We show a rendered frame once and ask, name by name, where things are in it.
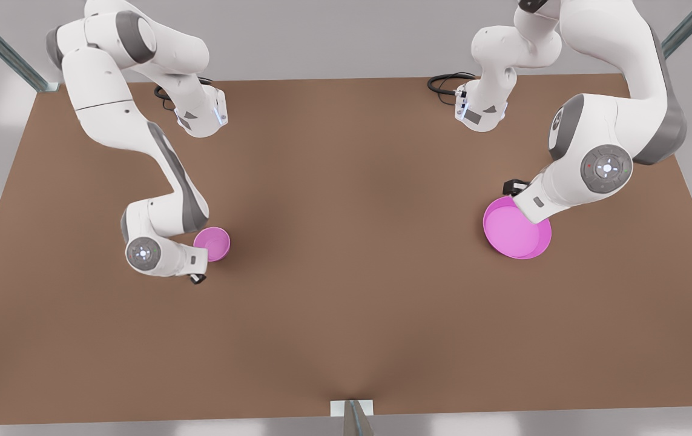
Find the pink plate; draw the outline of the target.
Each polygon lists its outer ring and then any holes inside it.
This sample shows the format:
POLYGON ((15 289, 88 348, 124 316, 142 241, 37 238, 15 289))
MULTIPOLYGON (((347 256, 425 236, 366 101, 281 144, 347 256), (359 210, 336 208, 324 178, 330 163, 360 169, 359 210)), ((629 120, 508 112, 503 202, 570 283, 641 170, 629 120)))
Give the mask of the pink plate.
POLYGON ((495 251, 518 260, 538 257, 552 240, 550 221, 531 223, 510 196, 499 197, 487 207, 483 231, 495 251))

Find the pink bowl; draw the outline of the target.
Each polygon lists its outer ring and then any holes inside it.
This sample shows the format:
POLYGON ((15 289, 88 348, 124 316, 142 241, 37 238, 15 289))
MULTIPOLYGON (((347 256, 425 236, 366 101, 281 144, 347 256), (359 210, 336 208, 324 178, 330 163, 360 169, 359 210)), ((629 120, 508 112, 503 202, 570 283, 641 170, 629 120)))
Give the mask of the pink bowl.
POLYGON ((193 246, 208 251, 208 262, 217 262, 229 253, 231 240, 224 229, 212 226, 204 228, 196 235, 193 246))

